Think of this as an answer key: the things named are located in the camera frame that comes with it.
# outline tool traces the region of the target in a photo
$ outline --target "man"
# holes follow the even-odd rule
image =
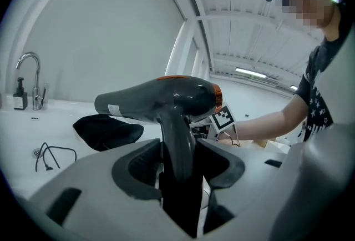
[[[324,40],[311,53],[308,65],[293,98],[283,110],[263,117],[237,122],[240,140],[270,139],[284,135],[296,128],[306,117],[304,140],[333,123],[328,108],[315,86],[315,79],[327,68],[343,44],[351,27],[346,15],[346,5],[331,0],[281,0],[282,6],[294,12],[304,24],[320,28]],[[228,134],[236,138],[233,128]]]

